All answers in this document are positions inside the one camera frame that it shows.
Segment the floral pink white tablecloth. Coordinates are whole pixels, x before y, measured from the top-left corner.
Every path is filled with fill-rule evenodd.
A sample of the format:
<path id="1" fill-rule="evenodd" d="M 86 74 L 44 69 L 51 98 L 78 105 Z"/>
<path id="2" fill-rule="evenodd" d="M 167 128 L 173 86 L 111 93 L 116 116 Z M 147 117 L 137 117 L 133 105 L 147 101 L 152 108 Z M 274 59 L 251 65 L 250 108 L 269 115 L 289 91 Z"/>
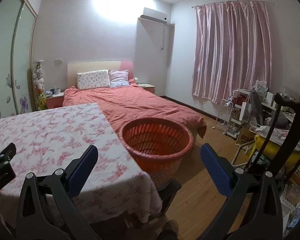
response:
<path id="1" fill-rule="evenodd" d="M 74 204 L 88 223 L 122 213 L 145 223 L 162 201 L 150 176 L 122 145 L 96 103 L 15 115 L 0 119 L 0 152 L 14 143 L 11 160 L 15 178 L 0 191 L 0 212 L 15 226 L 21 188 L 26 175 L 52 174 L 67 167 L 94 145 L 98 161 Z"/>

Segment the pink bedside table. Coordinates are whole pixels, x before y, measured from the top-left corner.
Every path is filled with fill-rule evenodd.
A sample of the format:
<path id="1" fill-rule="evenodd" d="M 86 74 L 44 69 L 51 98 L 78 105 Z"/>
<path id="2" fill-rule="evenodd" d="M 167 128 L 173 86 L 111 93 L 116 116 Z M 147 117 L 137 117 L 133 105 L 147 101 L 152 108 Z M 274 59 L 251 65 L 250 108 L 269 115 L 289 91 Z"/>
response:
<path id="1" fill-rule="evenodd" d="M 143 88 L 144 90 L 151 92 L 152 94 L 155 94 L 155 86 L 148 84 L 148 83 L 139 83 L 139 87 Z"/>
<path id="2" fill-rule="evenodd" d="M 63 106 L 64 92 L 52 95 L 46 98 L 46 105 L 48 109 L 59 108 Z"/>

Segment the cluttered desk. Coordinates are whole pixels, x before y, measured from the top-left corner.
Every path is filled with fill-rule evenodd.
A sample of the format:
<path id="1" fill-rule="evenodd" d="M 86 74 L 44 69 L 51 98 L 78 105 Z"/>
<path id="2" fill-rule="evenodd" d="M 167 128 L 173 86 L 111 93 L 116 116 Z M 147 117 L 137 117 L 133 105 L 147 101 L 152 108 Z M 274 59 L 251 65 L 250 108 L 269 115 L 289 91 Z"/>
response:
<path id="1" fill-rule="evenodd" d="M 240 126 L 250 128 L 251 121 L 258 126 L 271 126 L 289 130 L 294 117 L 287 118 L 285 113 L 300 113 L 300 102 L 289 100 L 281 94 L 271 93 L 267 101 L 268 91 L 264 87 L 253 87 L 252 89 L 239 88 L 232 91 L 230 102 L 233 104 L 230 120 L 237 120 Z"/>

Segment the orange plastic laundry basket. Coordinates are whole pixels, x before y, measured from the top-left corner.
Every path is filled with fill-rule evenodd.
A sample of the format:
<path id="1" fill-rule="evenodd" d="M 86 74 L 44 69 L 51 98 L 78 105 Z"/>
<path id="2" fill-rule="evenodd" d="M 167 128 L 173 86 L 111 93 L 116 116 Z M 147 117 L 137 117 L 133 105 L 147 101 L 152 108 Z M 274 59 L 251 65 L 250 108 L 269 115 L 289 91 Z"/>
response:
<path id="1" fill-rule="evenodd" d="M 119 136 L 159 191 L 168 186 L 183 157 L 193 148 L 193 135 L 187 127 L 162 118 L 130 121 L 121 128 Z"/>

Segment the bed with coral duvet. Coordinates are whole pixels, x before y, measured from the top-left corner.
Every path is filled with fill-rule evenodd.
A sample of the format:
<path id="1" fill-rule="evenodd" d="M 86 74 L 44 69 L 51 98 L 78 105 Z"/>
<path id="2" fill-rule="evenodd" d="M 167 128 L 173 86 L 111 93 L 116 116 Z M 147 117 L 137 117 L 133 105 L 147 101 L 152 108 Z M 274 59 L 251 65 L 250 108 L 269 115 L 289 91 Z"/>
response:
<path id="1" fill-rule="evenodd" d="M 104 87 L 64 92 L 63 106 L 97 103 L 116 133 L 128 122 L 139 118 L 163 118 L 179 122 L 191 133 L 204 137 L 206 122 L 196 111 L 159 97 L 129 81 L 126 87 Z"/>

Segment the white floral pillow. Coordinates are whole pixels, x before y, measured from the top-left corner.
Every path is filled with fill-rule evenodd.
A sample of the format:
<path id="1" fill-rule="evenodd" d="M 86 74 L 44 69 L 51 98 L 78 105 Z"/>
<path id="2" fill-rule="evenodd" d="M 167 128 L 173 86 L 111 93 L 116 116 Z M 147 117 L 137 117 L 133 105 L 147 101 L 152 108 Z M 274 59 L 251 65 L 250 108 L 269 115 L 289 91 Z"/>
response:
<path id="1" fill-rule="evenodd" d="M 77 88 L 79 90 L 110 87 L 109 70 L 95 70 L 77 73 Z"/>

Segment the glass sliding wardrobe doors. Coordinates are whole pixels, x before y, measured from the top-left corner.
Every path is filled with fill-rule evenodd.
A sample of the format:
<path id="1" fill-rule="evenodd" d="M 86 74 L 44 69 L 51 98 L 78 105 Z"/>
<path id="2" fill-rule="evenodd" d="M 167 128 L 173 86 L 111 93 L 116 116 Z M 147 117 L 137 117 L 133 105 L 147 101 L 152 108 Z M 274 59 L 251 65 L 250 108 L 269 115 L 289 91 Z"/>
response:
<path id="1" fill-rule="evenodd" d="M 36 15 L 25 0 L 0 3 L 0 118 L 34 111 L 31 78 Z"/>

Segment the pink striped pillow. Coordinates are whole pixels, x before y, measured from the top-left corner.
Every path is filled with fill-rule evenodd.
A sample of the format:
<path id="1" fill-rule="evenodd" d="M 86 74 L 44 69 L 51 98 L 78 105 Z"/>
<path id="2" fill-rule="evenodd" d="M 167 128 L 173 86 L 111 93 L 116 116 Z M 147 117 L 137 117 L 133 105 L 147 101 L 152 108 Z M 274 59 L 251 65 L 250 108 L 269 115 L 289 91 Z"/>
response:
<path id="1" fill-rule="evenodd" d="M 129 71 L 128 70 L 111 70 L 109 72 L 110 86 L 115 87 L 127 87 L 129 86 Z"/>

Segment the right pink bedside table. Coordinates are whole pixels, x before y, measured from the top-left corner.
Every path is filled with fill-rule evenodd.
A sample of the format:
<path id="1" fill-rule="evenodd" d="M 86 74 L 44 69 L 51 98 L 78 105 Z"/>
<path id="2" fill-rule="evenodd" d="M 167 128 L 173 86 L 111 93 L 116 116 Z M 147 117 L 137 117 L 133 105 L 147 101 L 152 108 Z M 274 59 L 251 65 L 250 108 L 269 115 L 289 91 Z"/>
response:
<path id="1" fill-rule="evenodd" d="M 143 88 L 144 90 L 151 92 L 152 94 L 155 94 L 155 86 L 148 84 L 148 83 L 139 83 L 139 87 Z"/>

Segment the pink striped curtain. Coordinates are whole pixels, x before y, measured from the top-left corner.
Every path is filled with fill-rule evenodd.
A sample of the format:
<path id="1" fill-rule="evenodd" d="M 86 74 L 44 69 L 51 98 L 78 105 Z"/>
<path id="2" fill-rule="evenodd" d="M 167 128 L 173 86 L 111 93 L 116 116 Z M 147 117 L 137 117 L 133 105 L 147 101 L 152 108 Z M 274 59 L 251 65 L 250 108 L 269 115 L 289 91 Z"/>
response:
<path id="1" fill-rule="evenodd" d="M 270 85 L 273 72 L 267 4 L 228 1 L 198 5 L 192 95 L 219 103 L 257 81 Z"/>

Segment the white air conditioner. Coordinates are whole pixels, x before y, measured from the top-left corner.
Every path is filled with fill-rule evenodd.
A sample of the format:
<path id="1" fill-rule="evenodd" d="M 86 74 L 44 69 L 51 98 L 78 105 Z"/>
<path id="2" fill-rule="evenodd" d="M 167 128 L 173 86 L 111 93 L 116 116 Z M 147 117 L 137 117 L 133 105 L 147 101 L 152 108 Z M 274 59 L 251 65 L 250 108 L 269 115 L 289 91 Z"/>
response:
<path id="1" fill-rule="evenodd" d="M 167 14 L 149 8 L 144 8 L 143 13 L 138 17 L 138 19 L 154 21 L 161 24 L 169 24 Z"/>

